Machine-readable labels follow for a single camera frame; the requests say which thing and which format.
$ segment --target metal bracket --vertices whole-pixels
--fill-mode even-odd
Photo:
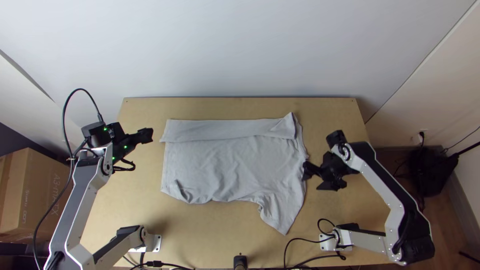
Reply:
[[[350,246],[352,245],[352,242],[350,241],[350,235],[347,230],[334,229],[330,234],[335,236],[330,236],[323,233],[320,233],[318,235],[319,241],[331,238],[327,241],[320,243],[320,249],[322,251],[352,251],[352,247]]]
[[[141,240],[143,245],[130,248],[128,252],[159,252],[162,244],[162,235],[150,234],[144,227],[141,230]]]

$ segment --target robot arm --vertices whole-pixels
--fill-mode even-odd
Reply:
[[[153,133],[151,128],[144,128],[125,134],[119,123],[103,122],[90,124],[82,131],[94,156],[88,156],[86,150],[80,152],[72,176],[74,187],[50,241],[45,270],[109,270],[128,251],[160,250],[161,236],[148,233],[141,225],[120,228],[94,254],[80,244],[97,192],[108,182],[116,168],[114,164],[124,161],[137,144],[152,142]]]
[[[317,167],[304,164],[306,177],[316,174],[323,179],[318,190],[345,188],[342,179],[349,174],[362,174],[390,208],[385,222],[385,232],[360,229],[356,223],[337,225],[331,233],[320,234],[320,239],[334,235],[320,243],[323,251],[350,251],[352,246],[385,254],[399,265],[406,265],[432,258],[435,247],[430,223],[419,211],[416,201],[377,161],[368,142],[348,143],[341,130],[326,138],[330,151]]]

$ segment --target cardboard box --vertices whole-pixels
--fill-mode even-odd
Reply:
[[[0,242],[32,242],[40,218],[67,183],[69,167],[25,148],[0,157]],[[41,224],[37,241],[51,239],[73,181]]]

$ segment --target baseboard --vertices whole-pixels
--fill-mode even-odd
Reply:
[[[465,233],[468,248],[471,253],[478,254],[480,252],[480,226],[455,172],[450,176],[445,188],[448,190],[451,204]]]

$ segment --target black cable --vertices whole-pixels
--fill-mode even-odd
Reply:
[[[125,256],[122,256],[129,264],[131,264],[132,266],[136,266],[137,264],[134,263],[133,261],[129,260],[129,258],[125,257]],[[140,268],[141,270],[146,270],[145,268],[143,267],[139,267],[137,266],[138,268]]]
[[[94,152],[92,149],[90,149],[90,148],[84,148],[84,147],[83,147],[83,148],[81,148],[81,150],[86,150],[86,151],[92,153],[95,157],[98,157],[98,156],[99,156],[99,155],[97,155],[97,153],[95,153],[95,152]]]
[[[139,264],[135,265],[134,267],[130,268],[130,270],[133,270],[135,268],[142,267],[142,266],[148,266],[148,267],[153,267],[153,268],[161,268],[163,266],[171,266],[171,267],[175,267],[175,268],[180,268],[182,270],[195,270],[195,269],[190,269],[190,268],[178,265],[178,264],[162,262],[161,260],[152,260],[152,261],[147,261],[145,263],[139,263]]]
[[[335,236],[334,234],[326,233],[326,232],[324,232],[324,231],[320,228],[320,222],[322,222],[322,221],[326,221],[326,222],[330,223],[333,227],[335,227],[335,224],[334,224],[333,222],[331,222],[330,220],[326,219],[326,218],[320,218],[320,219],[316,222],[316,226],[317,226],[318,230],[319,230],[322,234],[324,234],[324,235],[326,235],[326,236],[334,237],[334,236]]]
[[[68,154],[69,154],[69,159],[70,159],[70,172],[68,173],[68,179],[67,179],[67,181],[66,181],[65,186],[64,186],[63,189],[60,191],[60,193],[58,194],[58,196],[56,197],[56,199],[53,201],[53,203],[50,205],[50,207],[47,209],[47,211],[45,212],[45,214],[40,218],[40,221],[38,222],[38,224],[37,224],[36,227],[35,227],[35,230],[33,231],[33,237],[32,237],[33,258],[35,259],[36,267],[38,268],[38,270],[42,270],[42,268],[40,267],[39,256],[38,256],[38,252],[37,252],[37,233],[39,232],[40,225],[42,224],[42,222],[44,221],[44,219],[48,216],[48,214],[50,213],[50,211],[54,208],[54,206],[58,203],[58,201],[60,200],[60,198],[61,198],[62,195],[64,194],[65,190],[67,190],[67,188],[69,187],[70,181],[72,180],[72,173],[73,173],[73,168],[74,168],[74,165],[75,165],[75,155],[74,155],[74,153],[72,152],[72,148],[70,147],[69,139],[68,139],[68,137],[67,137],[67,131],[66,131],[66,129],[65,129],[65,113],[66,113],[66,111],[67,111],[67,105],[69,104],[70,99],[71,99],[72,96],[73,96],[76,92],[78,92],[78,91],[83,91],[83,92],[85,92],[85,93],[90,97],[91,102],[92,102],[93,105],[95,106],[98,120],[99,120],[99,121],[103,121],[103,117],[102,117],[102,115],[100,114],[99,108],[97,107],[97,104],[95,103],[94,98],[90,95],[90,93],[89,93],[87,90],[85,90],[85,89],[83,89],[83,88],[77,88],[77,89],[73,90],[73,91],[70,93],[70,95],[68,95],[68,97],[66,98],[65,104],[63,105],[63,110],[62,110],[62,112],[61,112],[61,129],[62,129],[62,131],[63,131],[63,139],[65,140],[66,149],[67,149]]]
[[[181,265],[173,264],[173,263],[163,263],[163,265],[164,266],[171,266],[171,267],[175,267],[175,268],[180,268],[180,269],[183,269],[183,270],[194,270],[194,269],[186,268],[186,267],[183,267]]]
[[[397,254],[400,250],[400,247],[403,245],[403,243],[405,242],[405,239],[407,238],[407,232],[409,231],[409,228],[411,226],[411,221],[412,221],[412,213],[411,212],[408,212],[406,213],[406,224],[405,224],[405,228],[403,229],[403,232],[401,233],[400,235],[400,238],[398,238],[398,240],[395,242],[395,244],[393,244],[392,248],[391,248],[391,252],[393,254]]]
[[[421,145],[420,145],[420,150],[418,150],[418,157],[420,157],[420,154],[421,154],[421,151],[422,149],[424,148],[424,144],[425,144],[425,133],[423,131],[420,131],[418,133],[421,137],[422,137],[422,140],[421,140]],[[407,161],[410,160],[410,157],[407,157],[402,163],[400,163],[400,165],[398,165],[398,167],[396,168],[395,172],[392,174],[393,177],[401,177],[400,175],[397,175],[397,172],[400,170],[400,168],[405,165],[407,163]]]
[[[447,152],[450,150],[450,148],[453,148],[453,147],[455,147],[456,145],[458,145],[459,143],[463,142],[466,138],[470,137],[470,135],[474,134],[474,133],[477,132],[478,130],[480,130],[480,125],[479,125],[474,131],[470,132],[467,136],[463,137],[463,139],[457,141],[454,145],[443,149],[443,150],[442,150],[442,153],[443,153],[443,154],[444,154],[444,153],[447,153]]]
[[[120,159],[121,162],[125,163],[125,164],[128,164],[130,165],[131,167],[130,168],[125,168],[125,167],[120,167],[120,166],[113,166],[113,171],[114,172],[124,172],[124,171],[134,171],[136,166],[135,166],[135,163],[133,161],[128,161],[124,158],[121,158]]]
[[[319,260],[319,259],[325,259],[325,258],[332,258],[332,257],[339,257],[342,261],[345,261],[347,259],[347,257],[341,255],[340,252],[337,251],[335,255],[324,255],[324,256],[313,257],[313,258],[310,258],[308,260],[302,261],[301,263],[295,265],[294,267],[298,268],[298,267],[300,267],[300,266],[302,266],[306,263],[309,263],[311,261],[315,261],[315,260]]]
[[[323,240],[320,240],[320,241],[313,241],[313,240],[308,240],[308,239],[300,238],[300,237],[296,237],[296,238],[290,239],[290,241],[288,241],[288,243],[287,243],[286,246],[285,246],[285,250],[283,251],[283,268],[286,268],[286,267],[287,267],[287,263],[286,263],[287,248],[289,247],[289,245],[290,245],[290,243],[291,243],[292,241],[302,240],[302,241],[306,241],[306,242],[318,244],[318,243],[322,243],[322,242],[328,241],[328,240],[333,239],[333,238],[335,238],[335,237],[334,237],[334,236],[333,236],[333,237],[329,237],[329,238],[326,238],[326,239],[323,239]]]
[[[146,266],[147,263],[139,263],[137,265],[134,265],[132,268],[130,268],[130,270],[134,270],[135,268],[141,268],[142,266]]]
[[[145,252],[140,253],[140,264],[144,264],[144,257],[145,257]]]

